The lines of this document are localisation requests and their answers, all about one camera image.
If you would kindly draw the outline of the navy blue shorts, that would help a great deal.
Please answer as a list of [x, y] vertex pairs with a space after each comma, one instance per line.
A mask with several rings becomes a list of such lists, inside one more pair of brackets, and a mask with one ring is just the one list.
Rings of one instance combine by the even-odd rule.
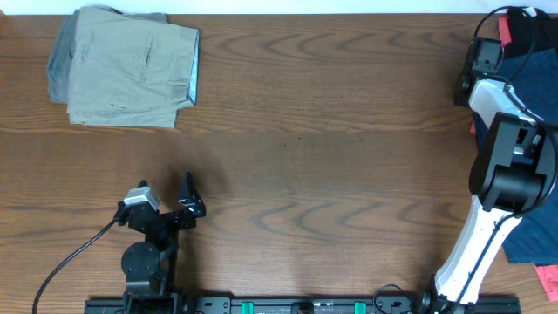
[[[531, 55], [526, 67], [513, 80], [515, 94], [528, 109], [557, 126], [557, 50]], [[527, 215], [503, 243], [511, 264], [557, 263], [557, 192]]]

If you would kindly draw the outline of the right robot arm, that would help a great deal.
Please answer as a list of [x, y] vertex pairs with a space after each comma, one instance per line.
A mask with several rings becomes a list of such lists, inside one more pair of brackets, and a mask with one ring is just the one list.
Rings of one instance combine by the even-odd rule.
[[419, 313], [505, 310], [504, 302], [481, 302], [480, 286], [503, 242], [557, 183], [556, 132], [499, 76], [503, 57], [500, 41], [474, 37], [456, 84], [455, 104], [477, 113], [488, 132], [469, 175], [465, 226], [423, 294]]

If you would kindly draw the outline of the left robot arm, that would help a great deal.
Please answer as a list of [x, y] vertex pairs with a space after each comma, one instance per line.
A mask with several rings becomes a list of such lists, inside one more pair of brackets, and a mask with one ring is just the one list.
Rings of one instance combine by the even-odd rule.
[[179, 232], [196, 227], [206, 215], [192, 174], [184, 174], [178, 203], [181, 210], [161, 213], [160, 200], [146, 181], [126, 194], [114, 216], [116, 223], [140, 232], [141, 242], [129, 246], [121, 257], [126, 276], [125, 313], [194, 313], [193, 299], [174, 285]]

